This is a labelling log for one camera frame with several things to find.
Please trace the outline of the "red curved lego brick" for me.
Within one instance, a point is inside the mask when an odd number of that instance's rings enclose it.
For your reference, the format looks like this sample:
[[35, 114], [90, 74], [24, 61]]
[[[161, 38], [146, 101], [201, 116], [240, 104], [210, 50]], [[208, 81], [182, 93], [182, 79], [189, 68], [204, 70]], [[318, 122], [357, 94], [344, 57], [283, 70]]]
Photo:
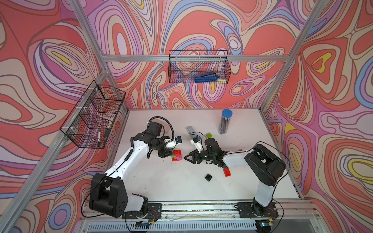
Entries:
[[176, 156], [176, 157], [181, 157], [182, 156], [180, 150], [173, 150], [173, 155]]

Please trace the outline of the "black lego brick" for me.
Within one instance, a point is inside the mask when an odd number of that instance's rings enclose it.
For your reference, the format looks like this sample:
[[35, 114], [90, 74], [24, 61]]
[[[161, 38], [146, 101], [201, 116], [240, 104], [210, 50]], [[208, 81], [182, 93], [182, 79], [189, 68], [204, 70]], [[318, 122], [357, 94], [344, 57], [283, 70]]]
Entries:
[[212, 176], [211, 176], [210, 174], [207, 174], [207, 175], [205, 176], [205, 179], [209, 182], [209, 181], [211, 181]]

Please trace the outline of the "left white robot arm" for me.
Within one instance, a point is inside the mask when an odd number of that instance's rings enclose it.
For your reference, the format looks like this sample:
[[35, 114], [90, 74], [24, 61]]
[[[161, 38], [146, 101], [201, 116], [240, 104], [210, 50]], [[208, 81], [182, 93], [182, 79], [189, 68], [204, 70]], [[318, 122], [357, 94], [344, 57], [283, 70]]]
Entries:
[[148, 214], [148, 198], [130, 193], [125, 187], [130, 175], [142, 158], [157, 150], [161, 157], [173, 155], [175, 147], [182, 143], [180, 136], [174, 139], [140, 133], [130, 139], [131, 147], [103, 174], [97, 173], [91, 181], [89, 208], [102, 215], [119, 218], [127, 213], [143, 218]]

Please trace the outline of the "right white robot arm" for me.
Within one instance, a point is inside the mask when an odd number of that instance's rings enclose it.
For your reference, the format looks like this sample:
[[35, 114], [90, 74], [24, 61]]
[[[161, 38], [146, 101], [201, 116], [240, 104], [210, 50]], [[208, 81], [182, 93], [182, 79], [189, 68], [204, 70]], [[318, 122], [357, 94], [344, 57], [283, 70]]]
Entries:
[[210, 164], [223, 169], [249, 166], [259, 179], [253, 206], [264, 209], [272, 203], [277, 183], [282, 179], [287, 168], [286, 163], [268, 149], [268, 146], [268, 143], [259, 141], [249, 150], [231, 152], [222, 150], [214, 138], [208, 138], [205, 140], [204, 149], [195, 149], [184, 159], [192, 164], [209, 161]]

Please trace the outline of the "blue and cream stapler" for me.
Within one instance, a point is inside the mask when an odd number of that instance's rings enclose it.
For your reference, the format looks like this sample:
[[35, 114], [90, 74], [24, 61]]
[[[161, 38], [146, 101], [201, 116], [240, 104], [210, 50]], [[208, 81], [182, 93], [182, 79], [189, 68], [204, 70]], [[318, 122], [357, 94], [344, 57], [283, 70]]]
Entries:
[[198, 137], [198, 133], [193, 129], [193, 127], [188, 126], [187, 127], [187, 131], [188, 131], [189, 136], [191, 137], [191, 139], [193, 139], [195, 137]]

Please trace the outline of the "blue lid pencil tube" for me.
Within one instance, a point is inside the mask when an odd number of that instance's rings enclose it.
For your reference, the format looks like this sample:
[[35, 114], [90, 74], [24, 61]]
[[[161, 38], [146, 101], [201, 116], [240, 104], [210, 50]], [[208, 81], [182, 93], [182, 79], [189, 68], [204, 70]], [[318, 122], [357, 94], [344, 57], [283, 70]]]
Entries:
[[230, 119], [233, 115], [233, 112], [230, 109], [224, 109], [221, 113], [220, 125], [219, 125], [219, 134], [223, 135], [227, 133]]

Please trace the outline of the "marker pen in basket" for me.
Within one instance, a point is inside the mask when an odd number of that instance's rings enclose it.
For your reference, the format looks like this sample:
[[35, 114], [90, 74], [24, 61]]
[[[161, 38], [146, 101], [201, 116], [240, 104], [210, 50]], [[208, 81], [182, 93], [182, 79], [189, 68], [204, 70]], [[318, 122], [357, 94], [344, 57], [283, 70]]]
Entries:
[[100, 148], [101, 146], [101, 131], [98, 131], [97, 135], [97, 148]]

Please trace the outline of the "yellow item in basket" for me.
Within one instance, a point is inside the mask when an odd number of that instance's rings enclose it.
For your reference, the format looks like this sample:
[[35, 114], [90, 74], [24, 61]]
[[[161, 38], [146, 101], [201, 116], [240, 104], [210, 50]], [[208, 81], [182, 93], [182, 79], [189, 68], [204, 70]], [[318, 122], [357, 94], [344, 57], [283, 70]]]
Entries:
[[217, 84], [227, 84], [227, 80], [217, 80]]

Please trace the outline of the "blue stapler in basket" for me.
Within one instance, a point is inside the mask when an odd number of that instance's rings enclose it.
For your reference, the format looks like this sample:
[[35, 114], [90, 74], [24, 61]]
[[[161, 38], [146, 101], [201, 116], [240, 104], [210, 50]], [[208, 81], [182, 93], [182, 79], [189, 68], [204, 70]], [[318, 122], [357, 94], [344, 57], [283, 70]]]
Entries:
[[219, 75], [217, 75], [215, 72], [208, 72], [201, 75], [198, 75], [194, 78], [195, 83], [208, 83], [208, 82], [214, 82], [219, 79]]

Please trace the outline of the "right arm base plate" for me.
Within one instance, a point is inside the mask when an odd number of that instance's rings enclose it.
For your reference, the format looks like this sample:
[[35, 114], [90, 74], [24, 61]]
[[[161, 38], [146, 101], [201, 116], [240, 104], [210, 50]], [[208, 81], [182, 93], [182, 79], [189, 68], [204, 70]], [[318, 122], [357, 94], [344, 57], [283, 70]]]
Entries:
[[236, 203], [234, 207], [238, 210], [240, 218], [272, 218], [279, 217], [277, 208], [273, 202], [267, 207], [252, 202]]

